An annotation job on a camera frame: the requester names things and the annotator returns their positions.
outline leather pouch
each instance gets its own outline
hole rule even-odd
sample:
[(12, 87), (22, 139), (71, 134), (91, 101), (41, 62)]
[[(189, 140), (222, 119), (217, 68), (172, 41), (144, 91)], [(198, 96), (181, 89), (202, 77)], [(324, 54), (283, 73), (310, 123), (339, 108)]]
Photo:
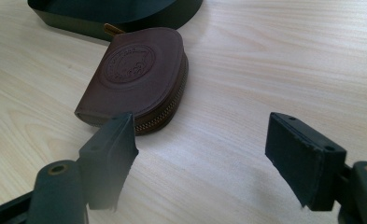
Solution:
[(176, 30), (150, 28), (115, 35), (75, 114), (101, 126), (120, 113), (132, 112), (136, 135), (155, 132), (174, 116), (188, 70)]

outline wooden table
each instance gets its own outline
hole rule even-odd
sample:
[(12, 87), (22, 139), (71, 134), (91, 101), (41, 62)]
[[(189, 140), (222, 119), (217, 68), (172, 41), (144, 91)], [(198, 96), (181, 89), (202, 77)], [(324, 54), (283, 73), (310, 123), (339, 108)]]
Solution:
[[(116, 213), (90, 223), (337, 223), (301, 209), (264, 155), (270, 112), (367, 161), (367, 1), (205, 0), (178, 29), (190, 60), (180, 108), (136, 137)], [(0, 204), (75, 160), (96, 132), (74, 116), (108, 43), (48, 27), (0, 0)]]

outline gold zipper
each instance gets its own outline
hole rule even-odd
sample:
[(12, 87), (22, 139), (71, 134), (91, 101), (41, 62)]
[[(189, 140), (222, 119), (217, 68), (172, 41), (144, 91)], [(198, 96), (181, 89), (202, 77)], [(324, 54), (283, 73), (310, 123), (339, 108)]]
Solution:
[(184, 77), (183, 77), (182, 83), (181, 83), (181, 85), (179, 87), (179, 90), (177, 91), (177, 94), (174, 97), (174, 99), (172, 100), (172, 102), (155, 119), (152, 119), (151, 121), (148, 121), (148, 122), (143, 123), (143, 124), (136, 125), (134, 127), (136, 132), (141, 132), (141, 131), (144, 131), (145, 129), (149, 129), (151, 127), (154, 127), (155, 125), (159, 124), (165, 118), (168, 117), (168, 115), (173, 111), (173, 109), (175, 108), (175, 106), (177, 106), (177, 102), (179, 101), (181, 95), (183, 94), (184, 87), (185, 87), (186, 82), (187, 82), (187, 75), (188, 75), (188, 72), (187, 72), (187, 60), (186, 60), (185, 61)]

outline embossed logo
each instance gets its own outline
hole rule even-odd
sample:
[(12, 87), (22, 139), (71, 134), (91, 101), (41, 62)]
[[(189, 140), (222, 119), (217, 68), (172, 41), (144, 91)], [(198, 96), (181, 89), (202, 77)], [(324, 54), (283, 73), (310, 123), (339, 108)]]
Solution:
[(113, 52), (106, 60), (106, 79), (127, 83), (142, 77), (154, 63), (154, 52), (144, 45), (127, 46)]

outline black object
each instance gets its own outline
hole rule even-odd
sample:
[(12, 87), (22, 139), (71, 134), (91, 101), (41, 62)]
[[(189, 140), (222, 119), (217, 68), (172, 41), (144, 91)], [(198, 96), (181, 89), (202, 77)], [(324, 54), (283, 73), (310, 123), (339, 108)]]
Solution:
[(177, 29), (190, 20), (203, 0), (28, 0), (49, 26), (111, 40), (104, 24), (124, 32), (150, 27)]
[(34, 191), (0, 205), (0, 223), (88, 223), (86, 203), (116, 208), (137, 154), (133, 115), (111, 119), (83, 146), (78, 161), (45, 166)]
[(271, 113), (265, 155), (302, 206), (331, 211), (341, 223), (367, 223), (367, 161), (345, 165), (346, 151), (300, 120)]

